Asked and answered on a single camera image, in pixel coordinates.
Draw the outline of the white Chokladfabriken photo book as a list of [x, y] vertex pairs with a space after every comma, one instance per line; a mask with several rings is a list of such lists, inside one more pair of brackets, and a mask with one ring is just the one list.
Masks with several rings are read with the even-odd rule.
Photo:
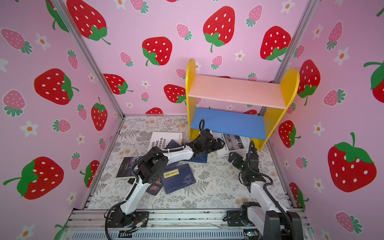
[[213, 136], [215, 139], [221, 139], [225, 142], [225, 146], [221, 150], [216, 151], [218, 157], [228, 157], [231, 152], [242, 155], [246, 154], [249, 150], [249, 138], [215, 132], [213, 132]]

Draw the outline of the white book black spanish text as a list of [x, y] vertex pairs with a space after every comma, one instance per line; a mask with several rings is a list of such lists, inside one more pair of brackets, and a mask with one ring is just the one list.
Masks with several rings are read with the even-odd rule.
[[153, 147], [158, 147], [160, 149], [165, 149], [171, 140], [182, 144], [183, 133], [178, 132], [152, 132], [151, 140], [149, 143], [148, 150]]

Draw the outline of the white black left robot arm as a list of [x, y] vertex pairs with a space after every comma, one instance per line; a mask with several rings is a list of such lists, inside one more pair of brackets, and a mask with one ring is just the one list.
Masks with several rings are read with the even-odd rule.
[[112, 206], [105, 216], [105, 228], [123, 228], [134, 221], [139, 201], [148, 187], [161, 178], [167, 165], [195, 159], [224, 148], [226, 143], [215, 139], [210, 130], [201, 130], [190, 143], [173, 149], [153, 147], [133, 164], [131, 172], [136, 181], [124, 201]]

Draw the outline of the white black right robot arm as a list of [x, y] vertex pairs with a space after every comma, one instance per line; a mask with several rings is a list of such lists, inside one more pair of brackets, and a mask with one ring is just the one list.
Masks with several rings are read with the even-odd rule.
[[256, 202], [245, 202], [239, 211], [227, 211], [223, 218], [230, 227], [255, 227], [245, 233], [246, 240], [303, 240], [303, 225], [298, 213], [283, 207], [269, 192], [274, 181], [259, 172], [259, 156], [250, 150], [243, 158], [230, 153], [229, 162], [240, 170], [239, 181]]

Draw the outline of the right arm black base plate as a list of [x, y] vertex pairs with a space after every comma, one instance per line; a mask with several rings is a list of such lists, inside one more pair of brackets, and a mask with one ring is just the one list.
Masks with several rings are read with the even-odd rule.
[[246, 211], [227, 211], [223, 217], [223, 222], [227, 222], [230, 227], [254, 227], [255, 225], [248, 219]]

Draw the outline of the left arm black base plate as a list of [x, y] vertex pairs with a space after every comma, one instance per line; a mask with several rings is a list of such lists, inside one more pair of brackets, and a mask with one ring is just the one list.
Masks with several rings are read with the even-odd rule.
[[105, 218], [108, 219], [109, 228], [134, 228], [138, 224], [141, 224], [139, 228], [146, 228], [149, 220], [150, 212], [134, 212], [129, 215], [117, 215], [112, 212]]

